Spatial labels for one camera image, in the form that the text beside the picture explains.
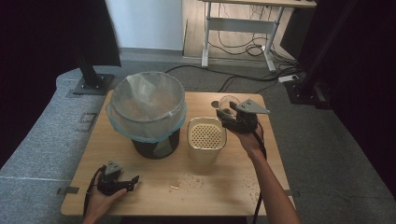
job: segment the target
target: desk leg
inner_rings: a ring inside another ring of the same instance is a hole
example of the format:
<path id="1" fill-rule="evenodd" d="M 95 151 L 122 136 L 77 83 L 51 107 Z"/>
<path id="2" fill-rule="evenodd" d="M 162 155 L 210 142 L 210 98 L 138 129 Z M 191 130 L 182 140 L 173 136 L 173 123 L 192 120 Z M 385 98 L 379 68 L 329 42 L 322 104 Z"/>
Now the desk leg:
<path id="1" fill-rule="evenodd" d="M 207 14 L 206 14 L 206 25 L 205 25 L 205 42 L 204 42 L 204 49 L 202 50 L 202 67 L 208 66 L 209 61 L 209 23 L 210 23 L 210 10 L 212 8 L 212 4 L 210 2 L 207 3 Z"/>
<path id="2" fill-rule="evenodd" d="M 267 44 L 265 45 L 265 47 L 262 47 L 262 51 L 263 51 L 263 54 L 264 54 L 264 57 L 265 57 L 265 61 L 267 61 L 268 68 L 269 68 L 271 73 L 276 72 L 276 68 L 274 66 L 274 62 L 273 62 L 272 56 L 270 54 L 270 49 L 271 49 L 271 46 L 272 46 L 272 44 L 274 42 L 274 38 L 275 38 L 275 35 L 276 35 L 277 27 L 279 26 L 279 22 L 280 22 L 280 18 L 282 17 L 282 14 L 283 14 L 283 7 L 279 7 L 279 11 L 277 12 L 277 17 L 276 17 L 276 20 L 274 21 L 274 26 L 273 26 L 273 30 L 272 30 L 272 32 L 270 34 L 270 38 L 267 41 Z"/>

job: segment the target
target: white desk frame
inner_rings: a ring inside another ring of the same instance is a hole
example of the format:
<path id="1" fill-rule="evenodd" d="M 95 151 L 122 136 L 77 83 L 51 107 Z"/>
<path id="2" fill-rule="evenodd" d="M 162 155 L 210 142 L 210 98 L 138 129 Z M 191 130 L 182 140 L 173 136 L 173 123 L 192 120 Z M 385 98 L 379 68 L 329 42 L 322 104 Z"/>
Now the white desk frame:
<path id="1" fill-rule="evenodd" d="M 205 26 L 205 42 L 204 49 L 202 52 L 202 67 L 208 67 L 208 54 L 209 54 L 209 31 L 232 31 L 232 32 L 244 32 L 244 33 L 255 33 L 255 34 L 268 34 L 269 39 L 266 42 L 265 46 L 262 46 L 263 55 L 265 57 L 265 61 L 268 64 L 268 68 L 271 73 L 276 72 L 276 68 L 274 66 L 273 58 L 270 54 L 271 46 L 274 42 L 274 38 L 276 35 L 277 27 L 279 26 L 280 18 L 283 14 L 284 7 L 315 7 L 315 2 L 306 2 L 306 0 L 302 1 L 211 1 L 211 0 L 203 0 L 203 2 L 208 3 L 207 12 L 206 12 L 206 26 Z M 216 3 L 230 3 L 230 4 L 244 4 L 244 5 L 268 5 L 279 7 L 279 10 L 276 15 L 276 19 L 274 21 L 253 21 L 253 20 L 240 20 L 240 19 L 228 19 L 228 18 L 213 18 L 210 16 L 211 4 L 212 2 Z"/>

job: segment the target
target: standing desk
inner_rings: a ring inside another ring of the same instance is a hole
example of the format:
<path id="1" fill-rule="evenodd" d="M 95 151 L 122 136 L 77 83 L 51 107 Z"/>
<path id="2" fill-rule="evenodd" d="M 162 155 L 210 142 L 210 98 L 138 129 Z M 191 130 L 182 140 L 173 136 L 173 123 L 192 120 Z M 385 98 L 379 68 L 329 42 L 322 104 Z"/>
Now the standing desk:
<path id="1" fill-rule="evenodd" d="M 265 61 L 268 64 L 270 72 L 274 73 L 276 68 L 273 59 L 270 55 L 270 49 L 274 42 L 276 30 L 282 17 L 284 7 L 315 7 L 317 4 L 314 1 L 306 0 L 200 0 L 208 3 L 206 12 L 206 26 L 205 26 L 205 42 L 202 51 L 202 67 L 208 67 L 208 38 L 210 30 L 230 31 L 230 32 L 244 32 L 255 34 L 269 34 L 269 39 L 265 46 L 262 46 Z M 241 5 L 258 5 L 279 7 L 279 10 L 274 21 L 254 21 L 254 20 L 240 20 L 229 18 L 213 18 L 210 16 L 212 3 L 226 3 L 226 4 L 241 4 Z"/>
<path id="2" fill-rule="evenodd" d="M 134 191 L 115 202 L 109 215 L 247 217 L 254 214 L 260 188 L 253 165 L 235 135 L 227 132 L 226 146 L 213 165 L 198 165 L 188 155 L 189 121 L 197 117 L 215 118 L 216 110 L 211 103 L 227 93 L 186 92 L 187 118 L 180 129 L 176 151 L 164 159 L 151 160 L 140 156 L 132 141 L 114 131 L 108 121 L 106 106 L 112 92 L 106 97 L 71 183 L 71 187 L 79 191 L 64 198 L 61 209 L 64 215 L 82 215 L 85 192 L 92 176 L 108 161 L 123 166 L 120 181 L 140 175 Z M 265 107 L 259 94 L 228 94 L 241 102 L 250 98 Z M 264 129 L 268 163 L 283 189 L 289 189 L 268 115 L 258 117 Z M 264 206 L 259 215 L 265 215 Z"/>

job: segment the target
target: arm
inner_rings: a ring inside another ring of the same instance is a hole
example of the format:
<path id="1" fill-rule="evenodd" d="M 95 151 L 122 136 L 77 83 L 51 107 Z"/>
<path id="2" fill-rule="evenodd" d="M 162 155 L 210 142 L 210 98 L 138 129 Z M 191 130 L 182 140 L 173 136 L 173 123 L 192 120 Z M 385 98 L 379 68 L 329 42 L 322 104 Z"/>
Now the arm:
<path id="1" fill-rule="evenodd" d="M 83 224 L 97 223 L 107 213 L 111 205 L 127 192 L 126 189 L 120 189 L 113 195 L 106 196 L 96 187 L 101 175 L 102 173 L 99 173 L 95 179 L 95 186 L 92 188 L 92 194 L 87 208 L 87 215 L 82 221 Z"/>
<path id="2" fill-rule="evenodd" d="M 256 132 L 259 136 L 262 136 L 260 129 L 256 130 Z M 271 167 L 260 151 L 260 145 L 253 134 L 234 134 L 239 138 L 242 147 L 253 162 L 269 223 L 301 223 L 285 190 L 280 186 Z"/>

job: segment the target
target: clear plastic bag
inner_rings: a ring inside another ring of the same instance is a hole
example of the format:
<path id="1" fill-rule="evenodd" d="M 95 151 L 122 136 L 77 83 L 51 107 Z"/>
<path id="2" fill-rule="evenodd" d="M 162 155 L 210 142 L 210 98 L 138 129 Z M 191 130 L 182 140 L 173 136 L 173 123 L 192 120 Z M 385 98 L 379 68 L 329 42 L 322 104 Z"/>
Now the clear plastic bag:
<path id="1" fill-rule="evenodd" d="M 117 132 L 139 142 L 161 142 L 186 119 L 184 89 L 165 73 L 131 75 L 117 85 L 106 112 Z"/>

